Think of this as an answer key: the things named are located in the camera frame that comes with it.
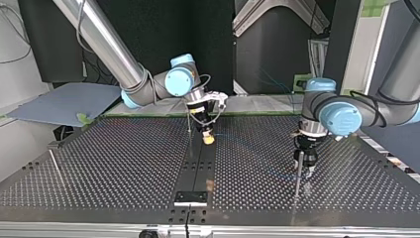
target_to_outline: robot end effector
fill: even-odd
[[[155,83],[155,88],[152,88],[152,85],[150,87],[143,86],[130,95],[123,90],[122,96],[125,104],[132,108],[140,107],[135,100],[140,99],[139,101],[144,102],[148,93],[155,93],[159,99],[171,96],[183,97],[187,113],[195,121],[197,130],[202,133],[203,142],[206,145],[212,144],[214,142],[213,124],[225,110],[228,96],[222,92],[206,91],[206,85],[211,77],[207,75],[207,80],[201,81],[192,55],[185,54],[174,58],[170,61],[170,65],[171,70],[151,79]],[[213,119],[209,115],[211,101],[218,102],[219,112]]]

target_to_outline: robotic arm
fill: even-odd
[[[95,0],[53,0],[64,16],[81,34],[91,49],[109,68],[121,85],[121,96],[130,108],[146,106],[171,96],[184,97],[188,112],[203,134],[205,144],[214,141],[216,118],[208,115],[209,102],[219,102],[219,115],[227,95],[206,92],[195,61],[186,54],[170,61],[171,70],[152,76],[136,62]]]
[[[414,21],[376,97],[352,92],[337,95],[336,83],[327,78],[308,81],[294,138],[297,161],[313,172],[316,147],[329,134],[339,140],[361,126],[397,126],[420,121],[420,25]]]

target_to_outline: white wall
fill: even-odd
[[[17,0],[0,0],[18,10]],[[10,12],[7,13],[18,30],[19,21]],[[0,62],[23,56],[28,46],[10,28],[0,13]],[[41,81],[34,56],[30,53],[25,59],[0,63],[0,115],[19,104],[49,91],[49,86]],[[49,124],[0,119],[0,180],[18,170],[47,150],[47,144],[53,141]]]

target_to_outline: metal frame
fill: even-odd
[[[25,223],[0,222],[0,237],[139,237],[143,230],[155,230],[159,237],[185,237],[185,227],[142,224]],[[190,237],[420,237],[414,229],[373,227],[256,227],[189,226]]]
[[[315,0],[249,0],[234,19],[234,35],[240,37],[260,16],[274,7],[289,8],[308,26],[311,25],[313,10],[316,7],[312,29],[317,34],[323,33],[330,24]]]

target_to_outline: metal base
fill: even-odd
[[[359,138],[320,146],[295,199],[297,121],[222,117],[205,146],[186,118],[105,118],[2,181],[0,220],[420,230],[420,184]],[[206,190],[206,207],[174,206]]]

